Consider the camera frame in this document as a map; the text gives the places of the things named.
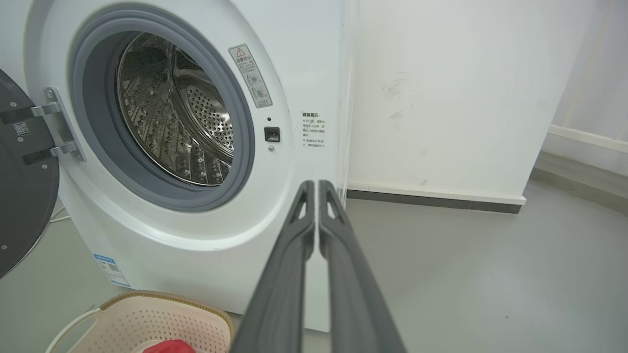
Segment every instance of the washing machine door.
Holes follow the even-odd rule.
[[[55,145],[43,116],[63,119],[63,109],[52,102],[54,91],[50,96],[48,105],[35,107],[0,70],[0,278],[30,253],[48,224],[59,189],[57,156],[77,151],[69,140]]]

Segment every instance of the front-loading washing machine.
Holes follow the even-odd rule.
[[[102,280],[243,313],[300,183],[343,189],[353,1],[1,6],[0,276],[58,188]],[[326,271],[315,254],[308,328]]]

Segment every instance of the basket handle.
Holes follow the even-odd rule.
[[[100,313],[102,313],[102,310],[100,308],[96,308],[96,309],[90,310],[90,311],[84,313],[83,315],[81,315],[81,316],[75,318],[74,320],[72,320],[72,322],[70,322],[63,330],[61,330],[61,332],[59,332],[59,334],[55,337],[55,339],[52,340],[52,343],[48,346],[48,349],[46,350],[46,353],[54,353],[57,350],[57,348],[59,346],[59,343],[70,332],[72,332],[72,330],[74,330],[77,326],[79,326],[82,322],[86,321],[87,319],[90,319],[90,318],[92,318],[94,316],[100,317]],[[94,326],[96,326],[97,323],[98,323],[98,320],[96,320],[92,324],[92,326],[90,326],[89,329],[87,329],[87,331],[85,331],[83,336],[81,336],[81,338],[74,345],[78,344],[94,328]]]

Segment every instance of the basket rim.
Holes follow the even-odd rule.
[[[209,305],[205,303],[204,301],[190,299],[182,295],[174,295],[174,294],[165,293],[162,291],[131,290],[131,291],[127,291],[125,293],[122,293],[120,295],[117,295],[105,301],[101,306],[99,306],[99,308],[102,311],[105,311],[107,310],[107,308],[111,307],[113,304],[119,301],[128,299],[128,298],[132,298],[134,296],[144,296],[146,298],[156,298],[156,299],[175,301],[177,303],[190,305],[191,307],[195,307],[201,310],[205,310],[206,312],[212,313],[220,317],[222,320],[225,320],[225,322],[227,323],[227,326],[229,326],[229,335],[230,335],[229,345],[233,343],[235,332],[236,332],[236,326],[234,325],[234,322],[231,319],[231,316],[226,311],[224,311],[223,309],[219,307]]]

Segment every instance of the qr code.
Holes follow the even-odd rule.
[[[18,136],[24,136],[31,133],[31,131],[28,129],[28,125],[26,125],[25,122],[13,124],[13,127],[15,128],[15,131],[18,132]]]

